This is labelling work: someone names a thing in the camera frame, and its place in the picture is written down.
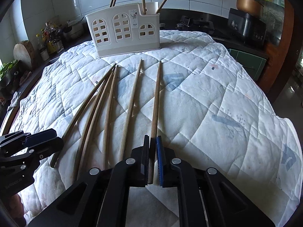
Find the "copper pot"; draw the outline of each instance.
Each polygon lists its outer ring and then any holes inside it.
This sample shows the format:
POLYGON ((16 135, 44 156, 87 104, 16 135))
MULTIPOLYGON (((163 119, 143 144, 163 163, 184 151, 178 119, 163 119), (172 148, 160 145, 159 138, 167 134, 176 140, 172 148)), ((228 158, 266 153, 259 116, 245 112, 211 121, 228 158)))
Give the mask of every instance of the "copper pot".
POLYGON ((255 0, 237 0, 237 9, 249 13, 260 19, 263 14, 263 5, 255 0))

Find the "floor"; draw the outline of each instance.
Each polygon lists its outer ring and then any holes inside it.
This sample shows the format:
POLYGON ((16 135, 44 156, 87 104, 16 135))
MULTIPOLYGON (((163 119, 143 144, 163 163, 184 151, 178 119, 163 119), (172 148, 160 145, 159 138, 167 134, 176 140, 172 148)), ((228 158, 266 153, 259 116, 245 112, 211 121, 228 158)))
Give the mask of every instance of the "floor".
POLYGON ((281 118, 289 118, 299 137, 303 149, 303 88, 301 88, 291 76, 273 103, 276 114, 281 118))

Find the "green cabinet door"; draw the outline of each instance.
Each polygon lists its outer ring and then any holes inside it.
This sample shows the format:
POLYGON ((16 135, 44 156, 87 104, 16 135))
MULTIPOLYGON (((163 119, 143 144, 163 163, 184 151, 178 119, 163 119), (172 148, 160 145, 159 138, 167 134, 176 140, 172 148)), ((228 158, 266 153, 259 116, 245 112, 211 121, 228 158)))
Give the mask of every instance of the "green cabinet door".
POLYGON ((235 49, 229 49, 229 54, 244 67, 253 80, 258 80, 266 63, 266 59, 235 49))

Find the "metal screw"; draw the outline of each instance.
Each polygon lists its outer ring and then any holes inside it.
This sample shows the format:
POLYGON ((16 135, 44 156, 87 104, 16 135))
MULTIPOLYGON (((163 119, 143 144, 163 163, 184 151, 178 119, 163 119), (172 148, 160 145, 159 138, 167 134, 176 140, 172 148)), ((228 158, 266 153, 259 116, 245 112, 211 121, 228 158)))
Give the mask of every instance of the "metal screw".
POLYGON ((97 175, 99 173, 99 169, 98 168, 92 168, 89 171, 90 175, 97 175))
POLYGON ((135 162, 136 162, 136 160, 133 159, 133 158, 128 158, 128 159, 126 160, 126 163, 127 163, 128 165, 132 165, 132 164, 135 163, 135 162))
POLYGON ((172 159, 172 163, 173 164, 180 164, 181 163, 181 160, 179 158, 173 158, 172 159))
POLYGON ((210 174, 210 175, 215 175, 217 173, 217 170, 215 168, 208 168, 207 169, 207 172, 210 174))

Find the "label sticker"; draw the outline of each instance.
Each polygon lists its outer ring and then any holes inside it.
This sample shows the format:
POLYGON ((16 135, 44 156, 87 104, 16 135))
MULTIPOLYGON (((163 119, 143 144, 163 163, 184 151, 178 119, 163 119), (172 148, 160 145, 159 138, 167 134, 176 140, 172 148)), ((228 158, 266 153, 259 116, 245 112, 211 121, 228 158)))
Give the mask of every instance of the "label sticker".
POLYGON ((128 12, 131 20, 131 28, 138 28, 139 25, 138 25, 137 10, 131 9, 128 12))

